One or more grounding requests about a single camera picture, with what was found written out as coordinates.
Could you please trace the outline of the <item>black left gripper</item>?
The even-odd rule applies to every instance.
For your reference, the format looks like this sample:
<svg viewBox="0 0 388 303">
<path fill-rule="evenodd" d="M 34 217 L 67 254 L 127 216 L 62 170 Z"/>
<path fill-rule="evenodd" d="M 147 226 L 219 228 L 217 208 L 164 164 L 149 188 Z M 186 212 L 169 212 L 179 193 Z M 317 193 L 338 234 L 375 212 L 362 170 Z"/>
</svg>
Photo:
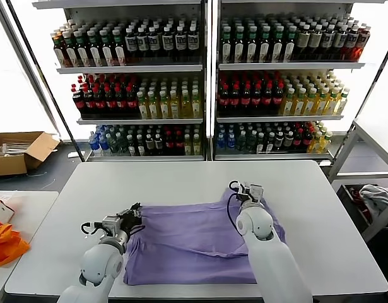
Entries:
<svg viewBox="0 0 388 303">
<path fill-rule="evenodd" d="M 140 203 L 135 203 L 130 209 L 118 213 L 117 217 L 121 220 L 120 229 L 127 235 L 137 234 L 144 229 L 140 212 Z"/>
</svg>

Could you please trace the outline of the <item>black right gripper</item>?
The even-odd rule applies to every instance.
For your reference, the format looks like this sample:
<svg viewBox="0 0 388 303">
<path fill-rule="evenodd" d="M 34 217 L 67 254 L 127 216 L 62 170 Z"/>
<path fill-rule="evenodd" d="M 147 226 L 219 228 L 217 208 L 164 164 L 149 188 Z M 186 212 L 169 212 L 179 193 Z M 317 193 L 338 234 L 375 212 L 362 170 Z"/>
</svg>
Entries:
<svg viewBox="0 0 388 303">
<path fill-rule="evenodd" d="M 236 197 L 241 203 L 251 200 L 250 189 L 244 184 L 238 182 L 237 189 L 235 190 Z"/>
</svg>

